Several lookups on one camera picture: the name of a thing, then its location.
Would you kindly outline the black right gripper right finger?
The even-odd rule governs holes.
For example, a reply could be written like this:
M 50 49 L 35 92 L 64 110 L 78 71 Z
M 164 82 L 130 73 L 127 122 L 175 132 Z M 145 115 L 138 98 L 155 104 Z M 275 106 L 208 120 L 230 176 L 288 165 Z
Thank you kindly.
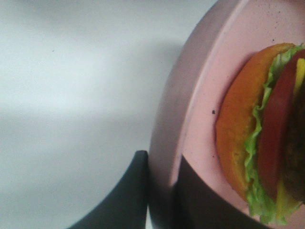
M 182 158 L 175 187 L 176 229 L 266 229 L 222 199 Z

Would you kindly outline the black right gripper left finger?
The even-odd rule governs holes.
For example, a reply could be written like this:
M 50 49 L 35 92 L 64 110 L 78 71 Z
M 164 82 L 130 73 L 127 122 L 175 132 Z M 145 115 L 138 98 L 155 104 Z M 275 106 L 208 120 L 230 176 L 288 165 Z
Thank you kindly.
M 144 229 L 149 188 L 147 151 L 136 151 L 126 172 L 91 212 L 71 229 Z

